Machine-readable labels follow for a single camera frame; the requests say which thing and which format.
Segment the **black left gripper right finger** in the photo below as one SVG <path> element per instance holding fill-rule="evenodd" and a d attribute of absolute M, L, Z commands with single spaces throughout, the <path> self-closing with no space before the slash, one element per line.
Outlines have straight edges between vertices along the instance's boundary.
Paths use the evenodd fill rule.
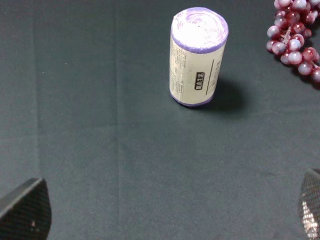
<path fill-rule="evenodd" d="M 309 169 L 303 178 L 298 214 L 308 240 L 320 239 L 320 169 Z"/>

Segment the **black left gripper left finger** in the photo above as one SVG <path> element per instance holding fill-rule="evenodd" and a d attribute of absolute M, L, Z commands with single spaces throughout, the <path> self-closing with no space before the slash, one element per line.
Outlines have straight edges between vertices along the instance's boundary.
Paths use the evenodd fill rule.
<path fill-rule="evenodd" d="M 46 240 L 52 225 L 47 182 L 30 178 L 0 199 L 2 240 Z"/>

